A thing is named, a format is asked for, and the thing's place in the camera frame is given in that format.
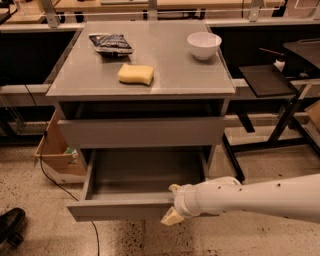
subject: bowl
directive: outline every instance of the bowl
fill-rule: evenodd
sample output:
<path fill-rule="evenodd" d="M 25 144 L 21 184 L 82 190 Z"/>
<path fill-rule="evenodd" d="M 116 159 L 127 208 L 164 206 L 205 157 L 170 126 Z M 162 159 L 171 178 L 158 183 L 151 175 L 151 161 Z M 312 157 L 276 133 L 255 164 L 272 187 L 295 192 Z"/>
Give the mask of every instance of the bowl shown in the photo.
<path fill-rule="evenodd" d="M 197 32 L 188 36 L 191 54 L 199 60 L 207 60 L 216 54 L 222 39 L 209 32 Z"/>

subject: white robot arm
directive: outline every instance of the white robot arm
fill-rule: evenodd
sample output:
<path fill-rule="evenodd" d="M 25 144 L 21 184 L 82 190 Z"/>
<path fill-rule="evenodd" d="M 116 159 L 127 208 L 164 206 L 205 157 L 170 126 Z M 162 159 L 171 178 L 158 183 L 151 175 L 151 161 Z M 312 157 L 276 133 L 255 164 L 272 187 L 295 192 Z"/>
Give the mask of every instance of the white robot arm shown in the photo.
<path fill-rule="evenodd" d="M 171 185 L 174 206 L 161 222 L 173 225 L 201 214 L 248 211 L 320 223 L 320 174 L 241 185 L 232 177 Z"/>

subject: concrete floor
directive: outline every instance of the concrete floor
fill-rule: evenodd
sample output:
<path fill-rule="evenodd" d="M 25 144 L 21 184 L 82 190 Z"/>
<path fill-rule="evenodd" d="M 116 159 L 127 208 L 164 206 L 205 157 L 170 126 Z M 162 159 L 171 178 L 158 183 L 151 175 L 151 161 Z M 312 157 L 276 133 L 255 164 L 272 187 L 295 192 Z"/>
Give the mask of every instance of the concrete floor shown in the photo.
<path fill-rule="evenodd" d="M 266 138 L 270 129 L 245 137 L 228 130 L 233 143 Z M 73 199 L 34 164 L 36 147 L 0 147 L 0 211 L 21 207 L 27 214 L 25 241 L 16 250 L 0 245 L 0 255 L 97 255 L 94 228 L 77 223 L 66 208 Z M 318 173 L 320 160 L 308 146 L 242 153 L 246 183 Z M 219 146 L 212 176 L 234 175 Z M 79 197 L 82 185 L 64 185 Z M 167 227 L 159 219 L 95 223 L 100 255 L 319 255 L 320 225 L 248 212 L 189 219 Z"/>

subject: yellow sponge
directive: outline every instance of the yellow sponge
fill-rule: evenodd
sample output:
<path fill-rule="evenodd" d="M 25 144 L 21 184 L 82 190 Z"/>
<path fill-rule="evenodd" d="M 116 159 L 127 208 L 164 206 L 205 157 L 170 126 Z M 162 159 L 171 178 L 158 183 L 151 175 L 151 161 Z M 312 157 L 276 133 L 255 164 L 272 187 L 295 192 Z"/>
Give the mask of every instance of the yellow sponge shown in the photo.
<path fill-rule="evenodd" d="M 123 64 L 118 72 L 118 78 L 123 83 L 143 83 L 150 85 L 154 68 L 150 66 Z"/>

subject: open drawer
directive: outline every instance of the open drawer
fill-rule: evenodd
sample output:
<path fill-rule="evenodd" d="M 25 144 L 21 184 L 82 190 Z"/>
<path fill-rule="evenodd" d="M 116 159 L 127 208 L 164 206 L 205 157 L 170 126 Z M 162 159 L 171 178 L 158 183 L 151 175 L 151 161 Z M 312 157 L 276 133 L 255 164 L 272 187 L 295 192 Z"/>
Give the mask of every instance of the open drawer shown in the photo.
<path fill-rule="evenodd" d="M 173 205 L 171 184 L 205 179 L 201 147 L 93 150 L 78 202 L 77 221 L 162 218 Z"/>

